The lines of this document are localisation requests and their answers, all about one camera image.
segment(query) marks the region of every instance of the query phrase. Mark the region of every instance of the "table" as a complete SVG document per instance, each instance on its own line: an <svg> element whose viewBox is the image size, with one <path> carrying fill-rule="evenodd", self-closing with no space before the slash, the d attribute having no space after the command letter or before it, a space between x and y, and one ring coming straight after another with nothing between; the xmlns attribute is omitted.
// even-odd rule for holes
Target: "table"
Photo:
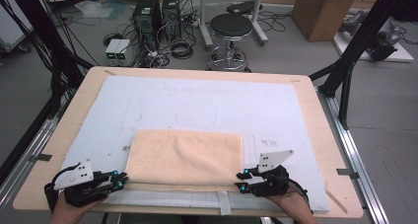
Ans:
<svg viewBox="0 0 418 224"><path fill-rule="evenodd" d="M325 186L325 191L331 206L329 212L319 213L315 216L358 218L363 215L362 206L349 177L339 176L336 172L336 169L344 169L345 165L309 77L299 75L244 74L238 72L155 70L112 67L95 67L90 70L42 152L43 154L52 155L51 160L49 162L36 162L32 172L14 200L15 208L24 210L48 209L46 198L43 194L43 186L50 182L53 176L59 172L68 147L77 136L80 126L88 114L90 107L94 103L105 78L114 75L292 84L300 102L302 114L313 145L313 151L316 156ZM105 212L206 215L220 214L220 210L218 208L105 204L96 207L94 210ZM283 215L283 213L278 211L240 209L233 210L233 215L280 216Z"/></svg>

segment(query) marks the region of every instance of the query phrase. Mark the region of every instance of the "stool base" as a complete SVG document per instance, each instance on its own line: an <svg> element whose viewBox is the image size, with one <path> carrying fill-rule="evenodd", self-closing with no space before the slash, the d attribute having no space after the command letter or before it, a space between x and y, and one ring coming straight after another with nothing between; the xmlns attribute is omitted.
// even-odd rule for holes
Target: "stool base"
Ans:
<svg viewBox="0 0 418 224"><path fill-rule="evenodd" d="M214 65L223 70L237 70L244 68L244 72L250 73L251 70L247 67L245 53L237 48L231 42L227 42L227 46L217 46L213 49L211 56L211 62L208 63L206 70L212 70L211 66Z"/></svg>

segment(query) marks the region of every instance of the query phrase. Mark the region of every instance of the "cardboard box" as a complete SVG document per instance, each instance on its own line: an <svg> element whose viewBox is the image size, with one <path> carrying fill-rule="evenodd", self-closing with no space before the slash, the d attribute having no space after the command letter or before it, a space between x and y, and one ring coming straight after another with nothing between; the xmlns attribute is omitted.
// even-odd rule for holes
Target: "cardboard box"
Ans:
<svg viewBox="0 0 418 224"><path fill-rule="evenodd" d="M296 0L292 19L308 41L333 40L354 0Z"/></svg>

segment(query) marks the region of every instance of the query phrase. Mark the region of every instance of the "table leg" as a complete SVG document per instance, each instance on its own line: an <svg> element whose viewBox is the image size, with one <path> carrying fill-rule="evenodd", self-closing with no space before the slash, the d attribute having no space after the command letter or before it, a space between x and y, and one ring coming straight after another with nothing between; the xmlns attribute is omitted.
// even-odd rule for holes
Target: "table leg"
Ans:
<svg viewBox="0 0 418 224"><path fill-rule="evenodd" d="M265 35L264 31L262 30L261 26L257 22L260 4L261 4L261 0L255 0L254 9L252 10L251 22L252 22L253 29L257 33L258 37L261 39L261 45L264 45L266 42L268 42L268 38Z"/></svg>
<svg viewBox="0 0 418 224"><path fill-rule="evenodd" d="M206 6L206 0L200 0L200 19L198 20L199 29L200 32L203 35L203 38L205 40L206 49L210 49L213 46L212 39L210 38L208 29L206 28L205 24L205 6Z"/></svg>

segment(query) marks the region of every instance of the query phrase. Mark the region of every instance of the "desktop computer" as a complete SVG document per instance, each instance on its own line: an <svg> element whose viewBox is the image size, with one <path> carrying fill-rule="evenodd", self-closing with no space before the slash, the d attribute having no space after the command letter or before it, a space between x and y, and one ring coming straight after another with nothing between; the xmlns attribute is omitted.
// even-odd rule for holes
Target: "desktop computer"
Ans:
<svg viewBox="0 0 418 224"><path fill-rule="evenodd" d="M163 27L160 1L138 0L132 19L139 40L145 42L150 50L158 50L163 36L163 31L159 31Z"/></svg>
<svg viewBox="0 0 418 224"><path fill-rule="evenodd" d="M180 0L163 0L163 19L166 33L166 39L181 37L180 24Z"/></svg>

